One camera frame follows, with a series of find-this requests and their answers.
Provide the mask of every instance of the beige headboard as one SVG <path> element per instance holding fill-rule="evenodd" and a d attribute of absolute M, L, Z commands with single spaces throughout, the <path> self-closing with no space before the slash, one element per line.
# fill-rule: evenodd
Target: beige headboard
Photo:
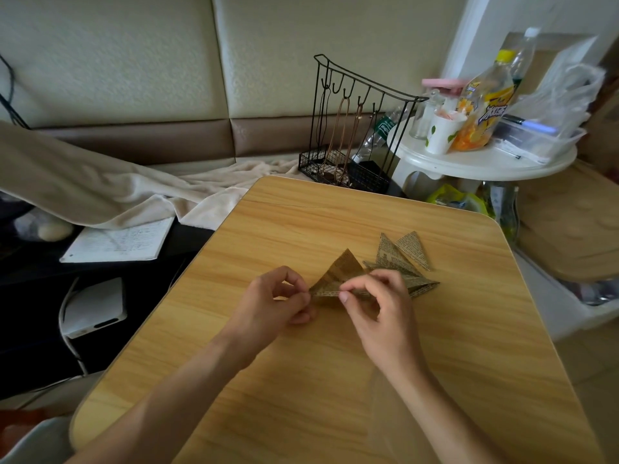
<path fill-rule="evenodd" d="M 3 0 L 0 53 L 27 123 L 85 148 L 139 163 L 303 151 L 314 54 L 419 93 L 465 1 Z"/>

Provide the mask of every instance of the person's left hand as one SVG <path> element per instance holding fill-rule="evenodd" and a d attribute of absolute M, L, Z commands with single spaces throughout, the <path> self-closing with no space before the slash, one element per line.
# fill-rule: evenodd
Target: person's left hand
<path fill-rule="evenodd" d="M 288 299 L 274 299 L 280 296 Z M 252 280 L 219 335 L 233 344 L 241 354 L 242 367 L 247 367 L 287 324 L 315 318 L 310 299 L 303 277 L 290 267 L 278 267 Z"/>

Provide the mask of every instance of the hand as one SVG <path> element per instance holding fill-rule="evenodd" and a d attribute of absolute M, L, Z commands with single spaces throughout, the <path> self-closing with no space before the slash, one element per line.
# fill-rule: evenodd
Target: hand
<path fill-rule="evenodd" d="M 280 296 L 288 299 L 274 299 Z M 315 318 L 310 299 L 301 275 L 290 267 L 276 268 L 252 280 L 219 337 L 233 344 L 245 368 L 287 324 L 305 324 Z"/>
<path fill-rule="evenodd" d="M 376 297 L 376 320 L 364 312 L 350 290 L 364 289 Z M 425 374 L 427 370 L 417 333 L 413 303 L 402 275 L 396 270 L 374 270 L 351 278 L 340 286 L 340 300 L 361 338 L 363 349 L 388 379 L 403 371 Z"/>

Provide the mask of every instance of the finger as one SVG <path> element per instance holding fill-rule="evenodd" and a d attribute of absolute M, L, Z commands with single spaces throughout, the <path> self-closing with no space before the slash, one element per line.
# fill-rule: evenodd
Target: finger
<path fill-rule="evenodd" d="M 277 267 L 264 275 L 260 275 L 260 278 L 267 282 L 271 289 L 275 289 L 278 283 L 287 281 L 291 285 L 296 286 L 297 291 L 299 292 L 307 292 L 310 290 L 303 277 L 292 270 L 289 266 L 285 265 Z"/>
<path fill-rule="evenodd" d="M 370 323 L 374 322 L 363 311 L 357 296 L 353 295 L 350 291 L 341 291 L 338 297 L 340 301 L 342 301 L 342 304 L 344 304 L 357 332 L 366 330 L 371 325 Z"/>
<path fill-rule="evenodd" d="M 286 301 L 278 303 L 282 306 L 282 312 L 286 317 L 286 321 L 292 319 L 292 317 L 310 303 L 311 295 L 309 293 L 297 293 L 290 296 Z"/>
<path fill-rule="evenodd" d="M 340 285 L 341 291 L 350 291 L 352 289 L 366 290 L 376 298 L 381 307 L 388 301 L 392 301 L 396 295 L 391 288 L 371 275 L 356 276 Z"/>
<path fill-rule="evenodd" d="M 404 279 L 402 278 L 402 274 L 397 270 L 377 268 L 376 270 L 372 270 L 370 275 L 382 281 L 383 283 L 386 283 L 391 289 L 399 292 L 401 295 L 408 294 L 408 289 L 406 288 L 406 284 L 404 282 Z"/>
<path fill-rule="evenodd" d="M 273 297 L 283 296 L 284 298 L 290 298 L 290 296 L 297 294 L 299 291 L 296 286 L 289 285 L 288 283 L 280 283 L 275 285 L 273 290 Z"/>
<path fill-rule="evenodd" d="M 297 312 L 288 321 L 288 324 L 305 324 L 316 318 L 317 310 L 315 306 L 307 305 L 301 311 Z"/>

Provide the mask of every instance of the white electronic device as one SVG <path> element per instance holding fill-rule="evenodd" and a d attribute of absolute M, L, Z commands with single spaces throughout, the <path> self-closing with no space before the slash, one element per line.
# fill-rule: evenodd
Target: white electronic device
<path fill-rule="evenodd" d="M 61 308 L 58 324 L 64 337 L 77 338 L 116 324 L 126 317 L 123 280 L 113 278 L 69 293 Z"/>

